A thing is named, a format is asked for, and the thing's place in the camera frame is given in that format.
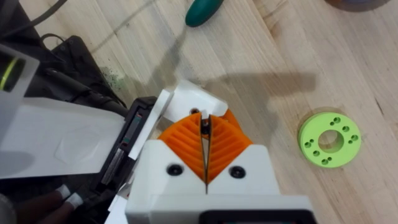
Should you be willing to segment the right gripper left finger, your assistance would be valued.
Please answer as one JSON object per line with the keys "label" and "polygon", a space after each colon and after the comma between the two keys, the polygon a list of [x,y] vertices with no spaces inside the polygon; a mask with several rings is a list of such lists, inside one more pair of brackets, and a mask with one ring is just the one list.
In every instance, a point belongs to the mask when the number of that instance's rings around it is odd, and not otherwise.
{"label": "right gripper left finger", "polygon": [[201,113],[195,113],[172,124],[158,139],[144,144],[130,198],[205,193]]}

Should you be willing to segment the finger of the bare white left gripper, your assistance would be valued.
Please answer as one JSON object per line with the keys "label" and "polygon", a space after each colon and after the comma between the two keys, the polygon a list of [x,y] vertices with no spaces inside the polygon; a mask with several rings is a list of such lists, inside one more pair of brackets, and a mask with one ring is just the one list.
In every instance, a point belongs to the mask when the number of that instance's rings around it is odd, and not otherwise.
{"label": "finger of the bare white left gripper", "polygon": [[228,104],[187,80],[180,81],[174,90],[163,89],[132,145],[129,157],[134,160],[138,158],[144,143],[152,135],[161,118],[176,123],[190,115],[194,109],[201,113],[203,119],[207,119],[211,114],[223,116]]}

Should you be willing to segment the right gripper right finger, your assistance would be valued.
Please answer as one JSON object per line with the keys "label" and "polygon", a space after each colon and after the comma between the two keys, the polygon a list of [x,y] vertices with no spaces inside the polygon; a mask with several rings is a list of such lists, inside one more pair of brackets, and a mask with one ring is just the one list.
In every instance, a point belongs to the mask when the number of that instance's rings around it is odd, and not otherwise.
{"label": "right gripper right finger", "polygon": [[268,149],[239,128],[210,116],[208,195],[279,195]]}

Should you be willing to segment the finger of the white orange left gripper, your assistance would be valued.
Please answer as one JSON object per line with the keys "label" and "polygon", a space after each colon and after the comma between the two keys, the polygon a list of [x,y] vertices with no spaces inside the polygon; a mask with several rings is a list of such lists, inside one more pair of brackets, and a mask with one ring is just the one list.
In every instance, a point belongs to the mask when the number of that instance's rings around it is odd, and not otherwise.
{"label": "finger of the white orange left gripper", "polygon": [[235,118],[234,114],[230,109],[226,110],[226,113],[222,116],[222,118],[231,125],[233,125],[235,128],[241,130],[238,120]]}

